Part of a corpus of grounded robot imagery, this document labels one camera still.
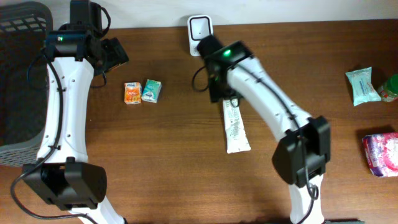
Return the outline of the white tube with cork cap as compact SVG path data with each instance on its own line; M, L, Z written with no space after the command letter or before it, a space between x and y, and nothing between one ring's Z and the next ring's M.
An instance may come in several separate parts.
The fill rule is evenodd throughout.
M243 119L237 100L223 100L224 130L226 133L226 152L228 154L250 151L251 146L246 136Z

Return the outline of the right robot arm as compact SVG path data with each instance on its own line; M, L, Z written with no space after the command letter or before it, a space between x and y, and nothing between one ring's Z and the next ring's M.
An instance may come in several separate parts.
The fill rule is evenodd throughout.
M313 118L271 79L260 60L241 41L224 46L215 36L199 41L208 74L210 100L244 98L265 121L278 145L272 164L289 186L292 223L324 223L321 185L331 159L330 124Z

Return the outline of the green lid jar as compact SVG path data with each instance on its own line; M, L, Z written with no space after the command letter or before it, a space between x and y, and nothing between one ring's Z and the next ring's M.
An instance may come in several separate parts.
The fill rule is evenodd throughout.
M397 99L397 79L398 74L394 74L377 89L382 101L392 102Z

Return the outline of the teal tissue pack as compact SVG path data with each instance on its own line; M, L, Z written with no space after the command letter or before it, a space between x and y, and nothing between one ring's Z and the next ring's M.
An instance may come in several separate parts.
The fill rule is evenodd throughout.
M161 82L148 79L142 92L142 101L157 103L161 88Z

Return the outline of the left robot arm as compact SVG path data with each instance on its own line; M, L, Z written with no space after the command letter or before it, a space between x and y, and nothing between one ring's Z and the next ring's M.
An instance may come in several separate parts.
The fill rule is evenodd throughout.
M44 136L34 163L20 180L62 218L84 223L125 223L107 199L104 168L90 164L85 124L92 79L129 58L118 39L107 39L107 10L92 1L72 1L70 20L49 32L42 56L47 62L49 98Z

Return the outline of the green wet wipes pack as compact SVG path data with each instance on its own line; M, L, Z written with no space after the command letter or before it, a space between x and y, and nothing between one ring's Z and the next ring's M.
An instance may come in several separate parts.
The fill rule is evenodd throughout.
M372 67L346 72L345 75L353 89L354 106L381 101L381 97L371 83Z

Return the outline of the orange tissue pack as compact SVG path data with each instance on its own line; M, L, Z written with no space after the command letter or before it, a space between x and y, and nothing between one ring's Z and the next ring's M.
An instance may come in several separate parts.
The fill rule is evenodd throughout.
M141 104L142 87L139 82L124 84L124 102L127 105Z

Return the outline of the red purple tissue pack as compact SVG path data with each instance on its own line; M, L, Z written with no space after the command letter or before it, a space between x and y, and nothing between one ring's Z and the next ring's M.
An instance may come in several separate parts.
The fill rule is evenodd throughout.
M367 135L362 143L373 175L397 177L397 132Z

